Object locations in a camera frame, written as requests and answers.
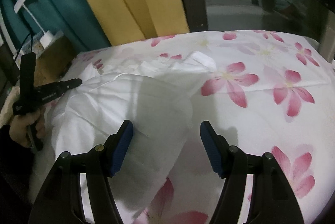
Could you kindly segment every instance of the screw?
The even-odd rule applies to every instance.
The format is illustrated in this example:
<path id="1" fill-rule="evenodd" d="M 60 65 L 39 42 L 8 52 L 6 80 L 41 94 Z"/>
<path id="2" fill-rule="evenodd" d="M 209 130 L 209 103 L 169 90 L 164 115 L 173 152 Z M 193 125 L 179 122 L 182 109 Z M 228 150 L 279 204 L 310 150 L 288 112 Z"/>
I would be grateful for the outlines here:
<path id="1" fill-rule="evenodd" d="M 96 145 L 96 146 L 94 147 L 94 149 L 95 149 L 96 151 L 103 151 L 103 150 L 104 150 L 104 145 Z"/>
<path id="2" fill-rule="evenodd" d="M 270 152 L 265 152 L 264 153 L 265 157 L 267 157 L 268 159 L 272 159 L 273 155 Z"/>
<path id="3" fill-rule="evenodd" d="M 63 151 L 60 156 L 61 158 L 65 159 L 69 154 L 70 153 L 68 151 Z"/>
<path id="4" fill-rule="evenodd" d="M 231 145 L 229 147 L 229 151 L 232 152 L 232 153 L 236 153 L 236 152 L 238 152 L 238 147 L 235 146 L 235 145 Z"/>

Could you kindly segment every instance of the blue gripper pad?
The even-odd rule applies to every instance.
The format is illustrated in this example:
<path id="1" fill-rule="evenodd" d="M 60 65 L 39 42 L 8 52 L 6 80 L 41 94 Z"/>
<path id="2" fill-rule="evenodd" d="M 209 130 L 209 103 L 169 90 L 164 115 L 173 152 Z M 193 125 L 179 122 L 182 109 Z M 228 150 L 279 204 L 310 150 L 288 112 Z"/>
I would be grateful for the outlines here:
<path id="1" fill-rule="evenodd" d="M 202 140 L 202 144 L 204 145 L 205 150 L 207 152 L 207 156 L 209 158 L 213 171 L 217 173 L 219 177 L 222 177 L 223 176 L 222 156 L 219 151 L 219 148 L 217 147 L 217 144 L 215 143 L 209 132 L 210 129 L 208 128 L 207 124 L 209 124 L 208 121 L 204 121 L 201 123 L 200 137 Z"/>
<path id="2" fill-rule="evenodd" d="M 122 135 L 120 137 L 120 140 L 118 144 L 116 145 L 116 148 L 112 154 L 112 161 L 111 161 L 111 167 L 110 167 L 110 174 L 112 176 L 114 176 L 116 172 L 120 171 L 123 160 L 127 153 L 130 141 L 133 138 L 133 132 L 134 132 L 133 123 L 128 120 L 125 120 L 124 123 L 127 123 L 127 125 L 125 129 L 123 130 L 123 132 L 121 133 Z"/>

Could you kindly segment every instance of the black sleeve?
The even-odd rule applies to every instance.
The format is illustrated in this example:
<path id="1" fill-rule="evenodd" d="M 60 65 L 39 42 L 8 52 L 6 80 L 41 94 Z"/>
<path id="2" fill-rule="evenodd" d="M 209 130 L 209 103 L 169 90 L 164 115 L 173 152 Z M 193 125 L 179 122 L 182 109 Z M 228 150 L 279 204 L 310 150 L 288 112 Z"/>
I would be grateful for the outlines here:
<path id="1" fill-rule="evenodd" d="M 0 223 L 28 221 L 27 199 L 34 154 L 9 136 L 9 125 L 0 129 Z"/>

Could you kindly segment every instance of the human hand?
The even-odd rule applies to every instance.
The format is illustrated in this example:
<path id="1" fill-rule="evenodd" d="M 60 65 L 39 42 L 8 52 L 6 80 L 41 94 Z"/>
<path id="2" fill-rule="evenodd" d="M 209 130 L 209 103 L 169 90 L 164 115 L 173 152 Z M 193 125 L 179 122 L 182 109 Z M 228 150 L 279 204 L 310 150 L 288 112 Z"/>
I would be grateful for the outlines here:
<path id="1" fill-rule="evenodd" d="M 41 107 L 36 112 L 14 116 L 9 129 L 10 138 L 19 145 L 29 148 L 31 142 L 27 137 L 27 127 L 34 124 L 35 121 L 37 121 L 35 127 L 37 130 L 37 138 L 44 137 L 46 135 L 44 127 L 44 112 L 45 108 Z"/>

